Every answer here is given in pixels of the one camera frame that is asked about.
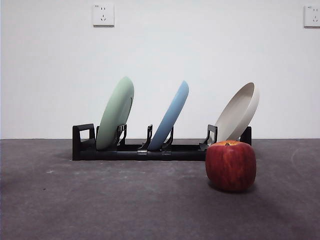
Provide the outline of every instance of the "blue plate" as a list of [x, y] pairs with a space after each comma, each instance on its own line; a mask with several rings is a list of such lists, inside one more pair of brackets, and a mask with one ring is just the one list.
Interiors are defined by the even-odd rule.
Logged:
[[183, 81], [148, 146], [149, 151], [156, 151], [162, 147], [162, 144], [164, 144], [167, 136], [179, 117], [182, 108], [185, 105], [188, 94], [188, 83]]

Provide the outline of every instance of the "plate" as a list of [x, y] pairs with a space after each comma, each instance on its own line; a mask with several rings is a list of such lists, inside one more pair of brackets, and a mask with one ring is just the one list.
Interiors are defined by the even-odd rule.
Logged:
[[96, 149], [103, 150], [116, 142], [117, 126], [127, 123], [134, 100], [135, 89], [128, 77], [116, 85], [105, 107], [96, 136]]
[[[215, 123], [218, 127], [217, 142], [239, 139], [256, 112], [259, 98], [259, 90], [253, 82], [244, 85], [233, 96]], [[214, 133], [211, 133], [209, 145], [213, 139]]]
[[183, 81], [148, 146], [149, 151], [156, 151], [162, 147], [185, 105], [188, 94], [188, 84]]

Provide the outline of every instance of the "white wall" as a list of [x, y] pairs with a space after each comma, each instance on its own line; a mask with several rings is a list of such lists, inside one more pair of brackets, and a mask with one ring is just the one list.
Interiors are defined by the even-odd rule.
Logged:
[[115, 0], [115, 28], [93, 28], [95, 0], [1, 1], [1, 138], [71, 138], [98, 125], [117, 81], [135, 97], [128, 137], [156, 128], [182, 80], [177, 138], [202, 138], [245, 83], [260, 89], [254, 138], [320, 138], [316, 0]]

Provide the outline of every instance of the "dish rack support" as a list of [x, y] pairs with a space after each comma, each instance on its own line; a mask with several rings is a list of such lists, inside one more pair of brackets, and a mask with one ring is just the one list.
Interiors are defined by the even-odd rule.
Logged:
[[[89, 130], [89, 139], [81, 140], [80, 132]], [[110, 147], [97, 150], [96, 136], [99, 126], [96, 128], [92, 123], [75, 125], [72, 127], [72, 160], [137, 160], [137, 161], [204, 161], [209, 147], [208, 140], [214, 133], [213, 142], [217, 142], [218, 127], [207, 126], [207, 136], [199, 144], [173, 144], [174, 128], [170, 131], [169, 139], [158, 151], [148, 151], [152, 138], [152, 124], [147, 127], [146, 140], [142, 144], [127, 144], [127, 125], [119, 125], [115, 132], [115, 144]], [[248, 126], [241, 137], [240, 142], [252, 144], [252, 129]]]

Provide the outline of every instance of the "white plate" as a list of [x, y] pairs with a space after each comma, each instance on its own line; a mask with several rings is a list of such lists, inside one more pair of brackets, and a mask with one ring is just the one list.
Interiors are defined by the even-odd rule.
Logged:
[[[239, 139], [256, 112], [259, 98], [259, 90], [253, 82], [244, 85], [233, 96], [215, 123], [218, 127], [217, 142]], [[214, 133], [211, 133], [209, 145], [213, 139]]]

